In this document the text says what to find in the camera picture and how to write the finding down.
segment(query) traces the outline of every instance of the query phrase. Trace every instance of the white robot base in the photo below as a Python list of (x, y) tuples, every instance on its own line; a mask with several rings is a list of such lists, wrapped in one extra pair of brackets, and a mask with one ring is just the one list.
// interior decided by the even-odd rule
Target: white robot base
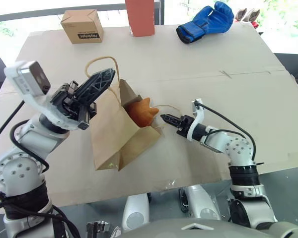
[(201, 185), (188, 186), (185, 189), (188, 198), (190, 216), (210, 220), (220, 220), (221, 216), (209, 194)]
[(137, 229), (147, 223), (149, 223), (149, 200), (147, 194), (129, 196), (123, 214), (123, 232)]

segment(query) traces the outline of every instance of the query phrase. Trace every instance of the tabletop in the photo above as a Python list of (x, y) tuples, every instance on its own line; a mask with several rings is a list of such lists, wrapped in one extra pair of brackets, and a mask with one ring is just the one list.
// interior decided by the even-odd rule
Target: tabletop
[[(298, 86), (248, 23), (235, 23), (224, 34), (206, 35), (186, 45), (176, 26), (155, 26), (150, 37), (133, 37), (128, 27), (104, 28), (102, 43), (72, 44), (63, 30), (34, 32), (17, 60), (36, 60), (53, 93), (72, 80), (86, 80), (84, 67), (99, 56), (116, 58), (121, 78), (152, 105), (168, 104), (192, 115), (191, 101), (222, 113), (255, 139), (259, 173), (298, 167)], [(114, 67), (110, 60), (89, 72)], [(9, 82), (0, 91), (0, 126), (21, 98)], [(8, 132), (35, 110), (25, 105), (0, 136), (0, 154), (12, 143)], [(178, 112), (160, 108), (160, 113)], [(157, 124), (162, 120), (157, 117)], [(205, 112), (204, 123), (234, 129)], [(149, 191), (229, 179), (228, 158), (189, 142), (171, 126), (162, 127), (158, 142), (121, 171), (96, 171), (91, 131), (73, 131), (47, 161), (49, 196), (57, 206), (88, 203)]]

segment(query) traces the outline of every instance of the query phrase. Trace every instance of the blue boxing glove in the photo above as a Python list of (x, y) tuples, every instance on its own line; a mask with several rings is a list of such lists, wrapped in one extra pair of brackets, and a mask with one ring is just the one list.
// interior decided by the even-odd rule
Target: blue boxing glove
[(232, 9), (224, 2), (217, 1), (214, 9), (204, 7), (192, 21), (178, 26), (177, 34), (183, 43), (189, 44), (199, 40), (205, 34), (224, 33), (233, 24)]

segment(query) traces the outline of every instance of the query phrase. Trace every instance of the floor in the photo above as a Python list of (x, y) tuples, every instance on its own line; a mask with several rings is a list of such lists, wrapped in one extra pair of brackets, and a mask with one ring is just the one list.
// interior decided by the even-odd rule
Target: floor
[[(298, 168), (273, 172), (260, 176), (265, 185), (267, 195), (279, 221), (288, 221), (298, 225)], [(229, 218), (227, 195), (230, 181), (204, 184), (204, 189), (213, 200), (216, 200), (223, 220)], [(77, 226), (81, 237), (85, 237), (87, 222), (105, 220), (110, 223), (111, 231), (120, 226), (124, 206), (127, 198), (112, 199), (89, 204), (62, 207), (67, 217)], [(156, 221), (169, 218), (183, 218), (188, 214), (181, 212), (178, 201), (178, 190), (152, 193), (150, 203), (150, 220)], [(0, 215), (0, 231), (4, 229)], [(0, 238), (6, 238), (5, 232)], [(100, 238), (109, 238), (109, 234), (102, 234)]]

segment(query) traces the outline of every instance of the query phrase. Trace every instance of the paper bag handle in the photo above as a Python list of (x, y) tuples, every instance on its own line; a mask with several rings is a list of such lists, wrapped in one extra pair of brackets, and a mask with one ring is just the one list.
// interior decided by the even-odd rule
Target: paper bag handle
[[(117, 61), (116, 61), (116, 59), (115, 59), (114, 57), (111, 57), (111, 56), (101, 56), (101, 57), (97, 57), (97, 58), (95, 58), (95, 59), (92, 59), (92, 60), (91, 60), (90, 62), (88, 62), (87, 65), (85, 66), (85, 71), (84, 71), (84, 72), (85, 72), (85, 75), (86, 75), (88, 78), (90, 78), (91, 75), (89, 75), (89, 73), (87, 72), (87, 70), (88, 70), (88, 68), (90, 67), (90, 65), (93, 64), (93, 63), (95, 63), (95, 62), (98, 61), (98, 60), (103, 60), (103, 59), (112, 59), (112, 60), (114, 61), (115, 66), (116, 66), (116, 72), (117, 72), (117, 77), (118, 77), (118, 88), (119, 88), (119, 86), (120, 86), (119, 68), (118, 68)], [(108, 87), (107, 89), (108, 89), (109, 91), (111, 91), (111, 92), (114, 94), (115, 98), (117, 99), (117, 102), (119, 103), (119, 105), (121, 105), (120, 100), (119, 100), (117, 94), (115, 93), (115, 91), (114, 91), (111, 87)]]

